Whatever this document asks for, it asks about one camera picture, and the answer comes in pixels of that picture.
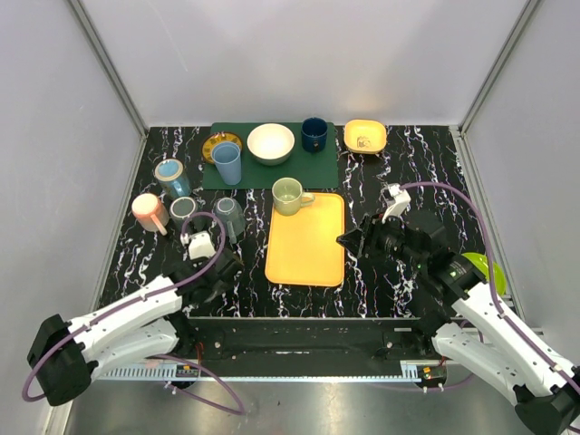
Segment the grey white-inside mug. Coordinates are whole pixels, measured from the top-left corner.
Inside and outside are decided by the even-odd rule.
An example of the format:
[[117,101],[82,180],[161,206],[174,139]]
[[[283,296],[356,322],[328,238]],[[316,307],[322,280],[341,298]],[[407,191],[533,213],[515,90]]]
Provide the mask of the grey white-inside mug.
[[234,198],[223,197],[217,200],[213,211],[224,225],[230,243],[238,243],[246,229],[246,221],[240,204]]

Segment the dark grey mug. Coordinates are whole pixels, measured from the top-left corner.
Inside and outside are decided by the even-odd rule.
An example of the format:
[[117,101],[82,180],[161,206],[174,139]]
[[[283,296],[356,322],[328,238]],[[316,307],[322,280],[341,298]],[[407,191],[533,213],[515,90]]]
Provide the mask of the dark grey mug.
[[[192,214],[200,211],[198,202],[192,197],[180,197],[173,200],[169,206],[169,216],[176,230],[180,233],[183,223]],[[188,232],[198,233],[205,229],[204,218],[194,217],[188,223]]]

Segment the pale green mug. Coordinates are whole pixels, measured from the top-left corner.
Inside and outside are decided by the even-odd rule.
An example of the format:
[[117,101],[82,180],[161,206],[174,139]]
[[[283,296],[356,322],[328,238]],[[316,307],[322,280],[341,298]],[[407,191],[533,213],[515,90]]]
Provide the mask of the pale green mug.
[[283,216],[292,216],[315,202],[313,193],[305,192],[297,179],[281,178],[272,187],[275,210]]

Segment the pink mug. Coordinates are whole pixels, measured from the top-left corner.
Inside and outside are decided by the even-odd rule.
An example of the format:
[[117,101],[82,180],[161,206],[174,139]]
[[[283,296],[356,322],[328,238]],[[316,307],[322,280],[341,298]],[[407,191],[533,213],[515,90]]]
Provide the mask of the pink mug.
[[169,212],[160,198],[152,193],[142,193],[131,203],[131,212],[142,228],[148,232],[168,234]]

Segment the blue butterfly mug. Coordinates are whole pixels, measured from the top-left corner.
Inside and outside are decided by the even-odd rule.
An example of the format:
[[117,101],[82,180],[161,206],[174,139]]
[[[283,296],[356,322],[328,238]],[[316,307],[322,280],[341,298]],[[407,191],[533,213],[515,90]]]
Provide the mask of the blue butterfly mug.
[[189,178],[183,163],[178,159],[165,159],[158,163],[154,177],[172,200],[188,197],[191,193]]

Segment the light blue plastic cup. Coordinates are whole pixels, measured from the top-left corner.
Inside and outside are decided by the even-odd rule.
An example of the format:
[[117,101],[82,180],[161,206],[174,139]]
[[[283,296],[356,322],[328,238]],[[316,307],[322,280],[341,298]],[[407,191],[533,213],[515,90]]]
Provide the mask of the light blue plastic cup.
[[220,177],[227,185],[235,186],[241,181],[241,150],[234,142],[219,143],[211,151],[211,158]]

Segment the navy blue mug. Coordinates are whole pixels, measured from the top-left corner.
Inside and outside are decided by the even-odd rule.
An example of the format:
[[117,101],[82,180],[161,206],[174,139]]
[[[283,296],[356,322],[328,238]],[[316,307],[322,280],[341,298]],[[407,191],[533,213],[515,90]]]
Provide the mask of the navy blue mug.
[[304,150],[310,153],[322,151],[327,140],[328,127],[321,118],[309,118],[302,123],[301,138]]

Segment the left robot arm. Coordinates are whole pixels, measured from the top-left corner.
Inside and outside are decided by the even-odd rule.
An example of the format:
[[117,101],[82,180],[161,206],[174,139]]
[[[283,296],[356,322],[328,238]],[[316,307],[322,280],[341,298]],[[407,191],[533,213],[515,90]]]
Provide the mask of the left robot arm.
[[204,356],[206,345],[183,310],[213,302],[234,287],[242,260],[226,249],[178,261],[141,289],[91,313],[39,326],[26,360],[22,398],[52,406],[77,398],[107,372],[149,358]]

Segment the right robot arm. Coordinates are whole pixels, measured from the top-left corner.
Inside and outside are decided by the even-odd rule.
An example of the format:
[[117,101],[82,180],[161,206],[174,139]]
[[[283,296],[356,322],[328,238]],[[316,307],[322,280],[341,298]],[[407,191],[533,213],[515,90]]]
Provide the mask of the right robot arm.
[[417,356],[438,353],[460,363],[502,394],[535,434],[561,434],[578,418],[578,366],[551,349],[452,250],[433,214],[365,216],[336,241],[358,257],[391,257],[416,269],[419,288],[437,301],[411,328]]

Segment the yellow plastic tray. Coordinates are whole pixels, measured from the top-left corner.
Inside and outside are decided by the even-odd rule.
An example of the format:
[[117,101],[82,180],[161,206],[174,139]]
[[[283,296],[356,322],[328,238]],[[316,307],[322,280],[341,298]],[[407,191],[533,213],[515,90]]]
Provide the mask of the yellow plastic tray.
[[313,204],[286,217],[272,211],[265,275],[279,285],[336,287],[343,282],[345,205],[335,193],[317,192]]

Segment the dark green mat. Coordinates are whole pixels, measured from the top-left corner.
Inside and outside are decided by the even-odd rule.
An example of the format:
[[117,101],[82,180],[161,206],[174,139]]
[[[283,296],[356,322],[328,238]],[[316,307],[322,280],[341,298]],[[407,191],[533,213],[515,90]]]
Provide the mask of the dark green mat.
[[241,151],[242,179],[235,186],[227,185],[213,164],[206,163],[203,169],[202,187],[205,190],[226,189],[270,189],[280,178],[297,179],[306,189],[336,189],[339,184],[336,128],[327,123],[327,140],[324,149],[310,153],[301,144],[301,122],[283,122],[294,135],[295,146],[287,161],[276,166],[266,166],[251,156],[247,149],[247,136],[259,125],[258,122],[214,122],[210,134],[235,133],[243,141]]

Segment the yellow square bowl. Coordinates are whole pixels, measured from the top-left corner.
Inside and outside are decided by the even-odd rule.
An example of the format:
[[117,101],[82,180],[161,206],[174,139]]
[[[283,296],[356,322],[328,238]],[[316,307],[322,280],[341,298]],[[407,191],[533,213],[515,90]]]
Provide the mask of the yellow square bowl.
[[378,154],[387,144],[387,129],[378,121],[351,120],[343,128],[343,142],[350,152]]

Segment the yellow patterned saucer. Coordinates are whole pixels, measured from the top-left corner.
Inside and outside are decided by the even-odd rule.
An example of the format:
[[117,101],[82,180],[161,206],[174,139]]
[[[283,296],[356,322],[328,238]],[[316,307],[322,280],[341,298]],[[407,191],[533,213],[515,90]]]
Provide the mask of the yellow patterned saucer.
[[230,131],[218,131],[211,133],[202,143],[201,154],[204,160],[214,165],[214,160],[212,159],[212,150],[220,143],[232,142],[238,146],[240,150],[243,149],[243,141],[241,137],[234,132]]

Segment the white bowl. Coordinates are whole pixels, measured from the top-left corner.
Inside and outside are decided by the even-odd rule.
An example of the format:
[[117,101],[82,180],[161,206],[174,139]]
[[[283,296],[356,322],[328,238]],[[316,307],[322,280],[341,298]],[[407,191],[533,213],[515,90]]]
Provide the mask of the white bowl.
[[247,147],[261,164],[276,166],[289,159],[295,145],[295,135],[278,123],[266,123],[250,131]]

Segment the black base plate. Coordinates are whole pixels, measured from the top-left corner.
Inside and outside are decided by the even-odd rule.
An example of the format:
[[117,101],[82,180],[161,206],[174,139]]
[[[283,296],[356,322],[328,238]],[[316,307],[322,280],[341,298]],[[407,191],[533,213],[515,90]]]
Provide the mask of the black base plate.
[[201,358],[222,378],[398,375],[402,361],[440,356],[414,318],[217,318],[183,321],[176,355]]

